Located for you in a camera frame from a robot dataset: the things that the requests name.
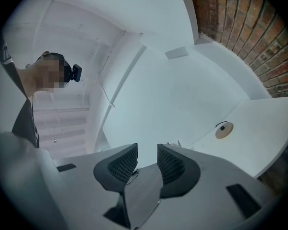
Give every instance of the dark hair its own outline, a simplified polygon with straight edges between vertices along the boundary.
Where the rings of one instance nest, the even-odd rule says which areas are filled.
[[[68,83],[71,80],[71,75],[72,75],[72,68],[68,64],[68,62],[65,60],[64,56],[58,53],[49,53],[44,55],[44,58],[47,58],[48,56],[54,56],[55,60],[59,61],[59,66],[62,67],[64,66],[64,83]]]

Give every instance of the white counter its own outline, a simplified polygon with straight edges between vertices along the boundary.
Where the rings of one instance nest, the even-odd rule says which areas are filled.
[[[234,124],[227,137],[216,138],[219,125],[188,148],[226,159],[257,178],[288,144],[288,97],[241,101],[221,121]]]

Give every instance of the brick wall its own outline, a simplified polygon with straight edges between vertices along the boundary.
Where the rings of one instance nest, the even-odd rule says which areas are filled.
[[[248,64],[272,97],[288,96],[288,28],[268,0],[193,0],[199,31]]]

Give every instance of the person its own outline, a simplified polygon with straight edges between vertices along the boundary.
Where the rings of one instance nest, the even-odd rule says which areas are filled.
[[[39,148],[33,103],[37,91],[64,87],[72,73],[63,55],[45,51],[35,63],[18,69],[0,34],[0,132],[12,132]]]

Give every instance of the white desk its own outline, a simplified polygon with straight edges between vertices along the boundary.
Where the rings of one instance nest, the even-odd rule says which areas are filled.
[[[188,148],[228,160],[257,178],[288,144],[288,97],[241,101],[223,121],[234,124],[227,137],[215,137],[219,125]]]

